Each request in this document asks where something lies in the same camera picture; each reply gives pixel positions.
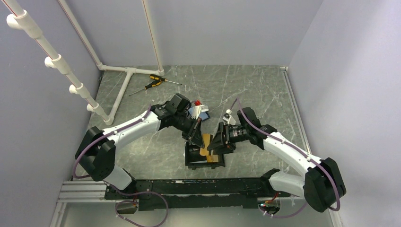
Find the black plastic card tray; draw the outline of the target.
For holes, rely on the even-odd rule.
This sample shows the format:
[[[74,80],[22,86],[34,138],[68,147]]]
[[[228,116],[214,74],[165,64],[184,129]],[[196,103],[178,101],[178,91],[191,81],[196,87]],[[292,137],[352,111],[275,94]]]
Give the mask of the black plastic card tray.
[[[208,168],[215,169],[217,167],[225,167],[224,155],[220,154],[220,162],[218,163],[208,163],[206,157],[200,155],[200,148],[189,142],[185,143],[184,146],[184,163],[185,166],[191,170],[196,170],[198,168]]]

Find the blue leather card holder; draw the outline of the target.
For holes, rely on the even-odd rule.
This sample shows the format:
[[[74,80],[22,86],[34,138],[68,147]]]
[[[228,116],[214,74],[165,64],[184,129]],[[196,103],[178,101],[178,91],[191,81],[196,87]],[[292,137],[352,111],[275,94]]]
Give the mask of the blue leather card holder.
[[[205,121],[210,118],[209,112],[202,110],[202,107],[194,106],[188,110],[191,119],[197,120],[201,118],[202,121]]]

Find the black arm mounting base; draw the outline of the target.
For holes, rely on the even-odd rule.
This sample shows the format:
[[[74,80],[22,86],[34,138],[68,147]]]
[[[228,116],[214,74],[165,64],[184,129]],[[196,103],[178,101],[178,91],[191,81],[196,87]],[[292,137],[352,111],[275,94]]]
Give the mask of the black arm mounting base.
[[[145,179],[134,188],[119,194],[106,187],[106,201],[135,199],[140,211],[179,208],[241,207],[255,209],[258,203],[273,197],[287,198],[287,192],[276,192],[266,176],[215,179]]]

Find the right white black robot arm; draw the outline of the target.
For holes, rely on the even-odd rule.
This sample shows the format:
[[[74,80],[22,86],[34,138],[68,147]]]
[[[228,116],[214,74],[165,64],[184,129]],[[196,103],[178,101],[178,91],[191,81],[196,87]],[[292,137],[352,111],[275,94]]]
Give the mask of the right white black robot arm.
[[[272,169],[265,173],[261,177],[263,181],[260,185],[264,195],[286,192],[305,199],[317,212],[339,210],[340,198],[347,190],[335,160],[311,155],[287,140],[274,127],[262,125],[250,107],[237,111],[239,124],[228,123],[230,116],[230,112],[224,115],[215,136],[207,146],[208,151],[228,154],[235,151],[237,143],[248,141],[276,155],[297,172],[297,175],[291,175]]]

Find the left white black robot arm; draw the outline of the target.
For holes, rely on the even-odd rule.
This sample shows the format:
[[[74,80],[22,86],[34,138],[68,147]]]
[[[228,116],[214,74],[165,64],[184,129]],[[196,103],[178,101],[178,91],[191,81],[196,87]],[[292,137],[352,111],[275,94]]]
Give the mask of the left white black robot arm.
[[[191,105],[189,99],[176,93],[171,100],[150,105],[144,113],[117,126],[103,130],[98,127],[88,129],[75,154],[73,177],[83,178],[76,174],[77,167],[81,166],[87,173],[85,177],[95,182],[103,181],[123,198],[131,198],[137,190],[137,182],[131,174],[116,165],[117,152],[145,135],[168,127],[181,131],[187,142],[204,148],[202,119],[189,116]]]

